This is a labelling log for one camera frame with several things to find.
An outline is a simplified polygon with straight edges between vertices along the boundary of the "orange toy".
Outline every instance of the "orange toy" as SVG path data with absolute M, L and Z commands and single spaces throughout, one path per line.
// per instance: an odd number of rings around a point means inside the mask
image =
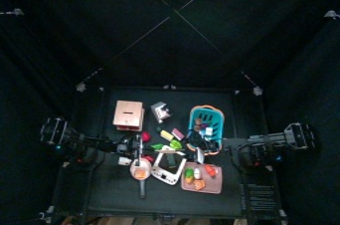
M 216 170 L 211 165 L 204 165 L 205 171 L 208 173 L 208 175 L 211 176 L 211 178 L 216 177 Z
M 205 182 L 203 180 L 193 181 L 195 190 L 201 190 L 205 187 Z
M 135 178 L 137 180 L 144 180 L 147 178 L 147 172 L 144 169 L 137 168 L 135 171 Z

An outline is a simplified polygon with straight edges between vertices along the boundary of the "black wall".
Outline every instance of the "black wall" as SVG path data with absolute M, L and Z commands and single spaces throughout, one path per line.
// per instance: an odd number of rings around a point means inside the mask
M 339 0 L 11 0 L 73 85 L 267 87 Z
M 265 92 L 271 132 L 292 122 L 315 127 L 317 148 L 295 152 L 279 170 L 293 224 L 339 224 L 340 21 L 329 21 Z
M 20 19 L 0 23 L 0 223 L 9 224 L 37 218 L 52 203 L 59 166 L 40 128 L 49 116 L 71 114 L 73 90 Z

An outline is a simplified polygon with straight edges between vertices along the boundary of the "tray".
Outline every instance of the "tray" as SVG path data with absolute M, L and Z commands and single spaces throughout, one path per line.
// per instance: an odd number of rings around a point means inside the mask
M 205 187 L 201 190 L 195 190 L 193 188 L 193 183 L 188 184 L 184 181 L 184 171 L 185 169 L 191 167 L 192 169 L 199 168 L 200 171 L 200 177 L 205 182 Z M 219 194 L 221 191 L 221 169 L 219 166 L 215 166 L 216 169 L 216 177 L 211 178 L 211 176 L 208 175 L 208 173 L 205 172 L 204 169 L 204 164 L 196 164 L 193 162 L 187 162 L 184 169 L 183 169 L 183 173 L 180 176 L 180 185 L 181 185 L 181 189 L 183 190 L 188 190 L 188 191 L 195 191 L 197 193 L 212 193 L 212 194 Z

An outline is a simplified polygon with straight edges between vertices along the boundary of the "toy food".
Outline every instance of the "toy food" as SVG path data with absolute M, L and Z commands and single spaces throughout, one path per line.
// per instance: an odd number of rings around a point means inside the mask
M 200 180 L 200 171 L 199 171 L 199 168 L 195 169 L 193 171 L 193 177 L 196 180 Z
M 155 162 L 155 158 L 149 155 L 144 155 L 144 159 L 147 159 L 151 163 Z
M 151 141 L 151 139 L 152 139 L 152 135 L 148 132 L 143 131 L 143 140 L 144 140 L 144 142 Z
M 208 173 L 208 175 L 211 176 L 211 178 L 215 178 L 216 177 L 216 170 L 215 168 L 211 166 L 211 165 L 204 165 L 204 169 L 205 169 L 205 172 Z
M 137 168 L 135 171 L 135 179 L 143 180 L 147 178 L 147 172 L 144 169 Z
M 163 143 L 157 143 L 157 144 L 153 144 L 153 145 L 152 145 L 152 148 L 153 148 L 155 150 L 160 150 L 160 149 L 163 149 L 163 147 L 164 147 L 164 144 L 163 144 Z
M 172 140 L 169 143 L 169 147 L 173 149 L 181 149 L 181 144 L 180 144 L 179 140 Z
M 188 167 L 184 171 L 185 183 L 191 184 L 193 182 L 193 169 Z
M 205 187 L 205 182 L 204 180 L 195 180 L 193 181 L 193 186 L 195 186 L 195 190 L 201 190 Z

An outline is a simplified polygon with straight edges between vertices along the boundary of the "cardboard box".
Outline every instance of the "cardboard box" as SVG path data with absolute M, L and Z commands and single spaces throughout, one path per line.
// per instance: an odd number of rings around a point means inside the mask
M 141 131 L 144 125 L 144 104 L 117 101 L 113 125 L 117 130 Z

